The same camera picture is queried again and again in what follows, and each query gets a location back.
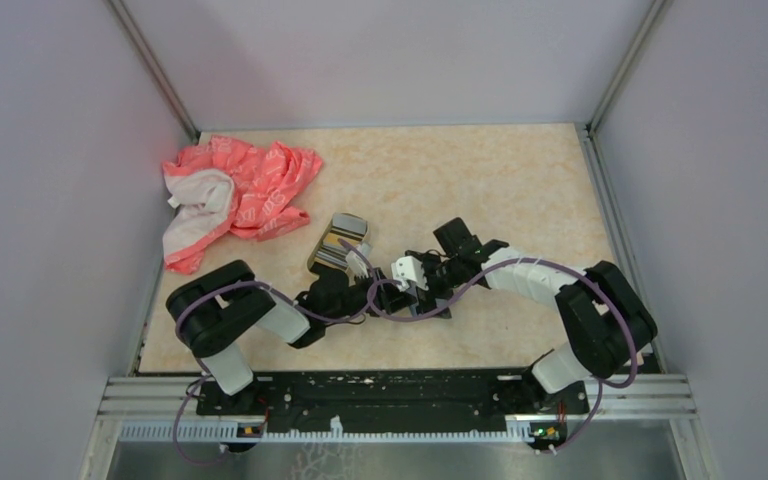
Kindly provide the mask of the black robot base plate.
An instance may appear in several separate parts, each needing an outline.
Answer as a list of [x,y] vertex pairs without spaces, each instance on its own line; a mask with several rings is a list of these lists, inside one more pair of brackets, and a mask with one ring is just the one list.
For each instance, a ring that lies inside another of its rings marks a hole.
[[264,416],[267,432],[281,434],[326,432],[333,418],[352,434],[501,432],[510,415],[589,412],[583,382],[536,398],[525,373],[522,367],[260,372],[233,396],[215,381],[205,383],[196,412]]

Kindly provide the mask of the cream card holder tray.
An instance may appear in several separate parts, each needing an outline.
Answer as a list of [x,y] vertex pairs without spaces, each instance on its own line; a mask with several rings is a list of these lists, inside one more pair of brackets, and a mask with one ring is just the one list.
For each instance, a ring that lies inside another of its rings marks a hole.
[[369,223],[365,219],[350,213],[334,213],[307,259],[307,270],[311,273],[323,268],[349,270],[346,258],[350,250],[344,243],[368,257],[371,252],[369,234]]

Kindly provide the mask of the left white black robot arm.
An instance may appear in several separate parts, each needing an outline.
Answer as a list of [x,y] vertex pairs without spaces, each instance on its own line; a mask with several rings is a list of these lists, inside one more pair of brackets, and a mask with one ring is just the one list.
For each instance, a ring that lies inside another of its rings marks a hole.
[[379,268],[366,276],[316,264],[316,280],[295,298],[270,289],[250,266],[234,260],[174,290],[166,300],[175,334],[212,376],[224,405],[237,414],[252,411],[260,388],[237,339],[253,327],[295,349],[321,340],[331,325],[351,323],[374,311],[367,291],[386,277]]

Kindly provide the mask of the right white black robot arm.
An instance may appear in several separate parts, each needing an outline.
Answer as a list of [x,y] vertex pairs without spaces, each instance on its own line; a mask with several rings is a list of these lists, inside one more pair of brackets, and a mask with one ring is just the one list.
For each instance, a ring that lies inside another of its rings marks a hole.
[[482,242],[456,217],[434,232],[441,252],[406,251],[391,272],[414,294],[418,316],[448,314],[467,288],[516,293],[554,309],[567,340],[536,360],[523,376],[523,398],[536,412],[550,411],[563,389],[589,377],[607,380],[636,365],[657,325],[621,270],[609,261],[576,269],[531,257],[508,243]]

